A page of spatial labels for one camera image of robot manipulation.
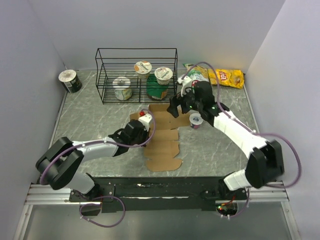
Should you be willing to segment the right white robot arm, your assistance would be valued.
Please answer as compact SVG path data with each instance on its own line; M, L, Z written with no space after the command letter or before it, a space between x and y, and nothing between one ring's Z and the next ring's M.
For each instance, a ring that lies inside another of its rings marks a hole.
M208 81L180 78L177 83L180 92L170 98L167 112L174 118L191 110L198 112L199 118L224 133L248 159L244 169L222 179L218 193L223 199L230 199L238 189L259 189L285 172L281 144L255 134L227 106L218 103Z

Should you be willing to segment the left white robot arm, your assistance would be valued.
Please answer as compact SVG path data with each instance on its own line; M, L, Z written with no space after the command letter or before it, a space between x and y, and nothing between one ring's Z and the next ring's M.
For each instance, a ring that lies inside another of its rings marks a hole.
M105 138L92 141L71 141L68 137L57 140L36 162L40 172L39 183L53 190L70 188L87 201L94 201L101 193L100 185L88 173L79 172L81 163L103 157L116 157L130 148L144 147L151 139L153 118L147 114L129 121Z

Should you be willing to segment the brown cardboard box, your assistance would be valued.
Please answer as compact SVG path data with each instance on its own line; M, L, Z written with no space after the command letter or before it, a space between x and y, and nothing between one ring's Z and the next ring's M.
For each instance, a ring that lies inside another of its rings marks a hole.
M155 117L156 128L143 154L147 158L146 167L152 172L174 171L180 168L183 162L177 158L180 153L178 128L190 125L190 113L183 114L179 109L179 116L175 118L167 112L168 107L168 103L148 106Z

